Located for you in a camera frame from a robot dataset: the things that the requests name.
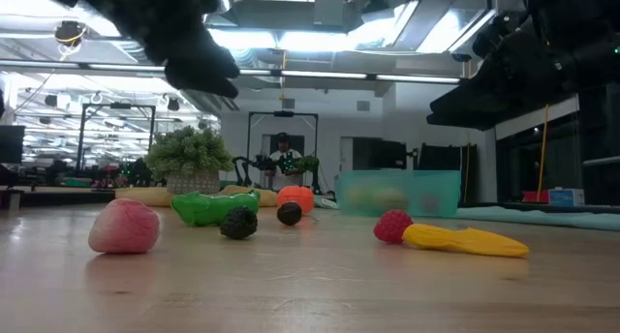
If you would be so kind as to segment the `pink toy peach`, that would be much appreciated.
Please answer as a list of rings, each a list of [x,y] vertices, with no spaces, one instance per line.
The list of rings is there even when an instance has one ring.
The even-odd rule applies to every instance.
[[[159,238],[158,215],[140,201],[118,198],[96,218],[88,246],[102,254],[144,254]]]

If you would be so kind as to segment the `black monitor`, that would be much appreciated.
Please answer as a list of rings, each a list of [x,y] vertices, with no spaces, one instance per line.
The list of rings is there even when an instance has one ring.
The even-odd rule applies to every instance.
[[[24,135],[24,126],[0,125],[0,164],[22,162]]]
[[[418,155],[418,169],[459,171],[460,203],[479,201],[480,158],[476,144],[435,146],[424,143]]]
[[[407,168],[405,143],[378,138],[353,138],[353,170]]]

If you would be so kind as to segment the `green toy cucumber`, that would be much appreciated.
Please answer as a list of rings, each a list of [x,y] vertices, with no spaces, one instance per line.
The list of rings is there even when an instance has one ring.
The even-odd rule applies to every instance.
[[[175,196],[170,207],[188,227],[219,226],[227,213],[236,207],[247,207],[257,213],[260,198],[257,191],[229,196],[208,196],[193,192]]]

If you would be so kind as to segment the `orange ridged toy tangerine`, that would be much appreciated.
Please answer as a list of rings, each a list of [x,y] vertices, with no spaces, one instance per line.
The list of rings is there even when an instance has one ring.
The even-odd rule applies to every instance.
[[[309,214],[315,207],[315,196],[309,188],[286,186],[278,192],[276,206],[280,207],[288,202],[296,203],[304,214]]]

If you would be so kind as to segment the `small yellow-orange pepper toy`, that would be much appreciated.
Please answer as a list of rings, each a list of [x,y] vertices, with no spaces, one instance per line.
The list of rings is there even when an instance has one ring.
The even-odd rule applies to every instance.
[[[423,224],[408,226],[402,239],[417,248],[494,257],[526,257],[529,248],[506,236],[465,228],[452,230]]]

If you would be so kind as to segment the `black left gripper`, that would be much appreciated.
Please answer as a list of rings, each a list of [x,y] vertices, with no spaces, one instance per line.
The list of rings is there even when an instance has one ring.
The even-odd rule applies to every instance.
[[[69,7],[87,4],[121,35],[143,45],[149,60],[168,60],[166,79],[174,88],[237,97],[237,88],[226,78],[238,77],[240,70],[228,49],[210,45],[202,24],[202,17],[216,12],[221,0],[56,1]]]

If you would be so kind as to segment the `long LED light bar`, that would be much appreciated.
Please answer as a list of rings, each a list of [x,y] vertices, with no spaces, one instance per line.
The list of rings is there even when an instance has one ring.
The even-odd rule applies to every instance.
[[[155,76],[164,73],[164,67],[147,65],[125,64],[100,64],[83,62],[61,62],[45,60],[17,60],[0,59],[0,67],[7,69],[58,69],[58,70],[85,70],[110,73],[136,73],[139,75]],[[459,84],[463,78],[444,76],[418,76],[418,75],[385,75],[368,73],[344,73],[323,71],[298,71],[298,70],[267,70],[267,69],[241,69],[242,76],[274,76],[274,77],[311,77],[329,79],[350,79],[365,81],[392,81],[409,83],[432,83],[432,84]]]

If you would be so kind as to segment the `artificial green potted plant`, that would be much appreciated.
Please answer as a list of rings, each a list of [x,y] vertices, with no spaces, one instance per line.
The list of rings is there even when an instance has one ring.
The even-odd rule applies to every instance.
[[[233,157],[221,135],[191,126],[156,134],[144,161],[153,177],[164,179],[167,191],[175,195],[218,193],[220,172],[233,170]]]

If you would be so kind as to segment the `black toy blackberry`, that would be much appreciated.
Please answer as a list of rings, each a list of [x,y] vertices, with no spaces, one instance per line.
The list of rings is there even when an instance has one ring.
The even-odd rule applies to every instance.
[[[258,218],[254,211],[245,206],[238,206],[228,211],[220,233],[233,240],[245,239],[253,235],[258,228]]]

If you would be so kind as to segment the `blue and white box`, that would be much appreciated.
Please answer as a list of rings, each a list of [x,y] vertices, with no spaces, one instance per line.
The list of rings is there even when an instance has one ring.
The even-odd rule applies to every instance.
[[[553,206],[583,206],[584,191],[582,189],[551,189],[548,191],[548,203]]]

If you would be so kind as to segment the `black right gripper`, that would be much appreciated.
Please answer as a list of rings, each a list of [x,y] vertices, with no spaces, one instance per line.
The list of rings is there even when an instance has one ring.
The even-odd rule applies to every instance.
[[[580,88],[575,61],[542,40],[525,13],[501,13],[476,36],[478,73],[430,104],[430,125],[488,130],[504,106],[532,105]]]

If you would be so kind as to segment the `person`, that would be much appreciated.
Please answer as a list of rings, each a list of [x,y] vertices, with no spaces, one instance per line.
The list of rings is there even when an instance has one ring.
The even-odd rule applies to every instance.
[[[288,186],[301,186],[303,172],[295,166],[295,160],[300,159],[301,154],[291,147],[287,133],[279,133],[276,139],[278,149],[269,156],[275,167],[265,173],[272,177],[272,189],[280,191]]]

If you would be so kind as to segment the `small background potted plant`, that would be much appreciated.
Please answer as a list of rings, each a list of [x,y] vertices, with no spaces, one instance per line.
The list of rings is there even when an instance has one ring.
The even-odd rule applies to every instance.
[[[314,156],[304,156],[294,161],[294,168],[302,173],[316,172],[319,165],[320,161]]]

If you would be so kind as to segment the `mustard yellow cloth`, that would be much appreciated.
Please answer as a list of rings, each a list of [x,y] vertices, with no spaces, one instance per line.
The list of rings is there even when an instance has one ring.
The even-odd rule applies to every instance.
[[[216,193],[216,196],[229,196],[236,194],[249,193],[251,188],[229,185],[222,191]],[[277,194],[270,190],[254,188],[255,192],[260,194],[260,207],[274,207],[276,205]],[[169,207],[171,200],[175,194],[169,193],[164,187],[153,188],[123,188],[115,191],[116,198],[128,198],[137,200],[150,207]]]

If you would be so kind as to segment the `teal translucent plastic container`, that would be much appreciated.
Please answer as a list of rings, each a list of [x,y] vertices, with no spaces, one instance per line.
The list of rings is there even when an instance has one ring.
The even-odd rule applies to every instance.
[[[351,170],[336,180],[335,198],[346,200],[351,187],[367,187],[373,192],[382,188],[401,190],[407,197],[435,196],[442,201],[460,200],[461,175],[453,170]]]

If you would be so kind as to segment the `yellow toy lemon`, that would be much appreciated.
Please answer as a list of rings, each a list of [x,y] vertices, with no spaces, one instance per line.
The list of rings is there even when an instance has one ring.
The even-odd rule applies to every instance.
[[[373,192],[367,187],[355,186],[347,190],[345,194],[346,205],[350,209],[362,210],[374,206]]]

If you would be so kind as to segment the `black robot station frame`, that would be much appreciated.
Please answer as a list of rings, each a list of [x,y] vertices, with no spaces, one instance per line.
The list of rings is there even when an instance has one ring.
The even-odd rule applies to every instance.
[[[76,164],[77,171],[81,171],[84,168],[83,140],[84,140],[85,125],[93,116],[97,115],[100,109],[104,107],[108,107],[110,109],[125,109],[125,110],[131,110],[132,108],[149,109],[150,115],[146,117],[146,120],[150,122],[149,137],[148,137],[148,150],[151,149],[153,138],[154,138],[154,132],[155,132],[156,106],[132,105],[132,104],[121,103],[121,102],[114,102],[111,104],[85,103],[82,105],[82,111],[80,115],[80,126],[78,130],[77,164]]]
[[[319,139],[319,114],[318,113],[304,113],[304,112],[293,112],[288,110],[274,110],[274,111],[249,111],[247,117],[247,135],[246,135],[246,159],[249,159],[250,148],[251,148],[251,133],[254,125],[257,125],[260,121],[256,123],[252,122],[252,118],[254,115],[271,115],[273,117],[282,117],[282,118],[292,118],[292,117],[305,117],[310,116],[314,117],[315,125],[314,125],[314,152],[312,153],[314,158],[318,160],[318,139]],[[321,186],[319,179],[319,169],[315,168],[312,170],[313,178],[312,178],[312,187],[314,189],[314,193],[321,194]]]

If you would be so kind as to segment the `dark round plum toy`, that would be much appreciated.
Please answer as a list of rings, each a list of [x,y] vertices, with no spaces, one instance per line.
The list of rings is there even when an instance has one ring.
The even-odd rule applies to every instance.
[[[280,223],[287,227],[297,225],[304,217],[309,217],[311,221],[318,222],[316,217],[304,214],[301,206],[292,201],[282,204],[277,210],[276,217]]]

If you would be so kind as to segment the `red toy raspberry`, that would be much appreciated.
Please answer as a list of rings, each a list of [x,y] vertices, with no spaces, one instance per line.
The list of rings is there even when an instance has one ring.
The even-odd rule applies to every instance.
[[[389,210],[374,227],[375,237],[386,243],[400,244],[402,235],[407,227],[413,223],[412,218],[404,210]]]

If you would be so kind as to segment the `black aluminium table frame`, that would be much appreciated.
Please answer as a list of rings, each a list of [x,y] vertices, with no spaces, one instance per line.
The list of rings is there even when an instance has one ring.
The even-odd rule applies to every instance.
[[[0,210],[11,206],[46,207],[73,204],[107,203],[115,199],[115,191],[92,191],[77,189],[70,191],[24,191],[18,189],[0,189]]]

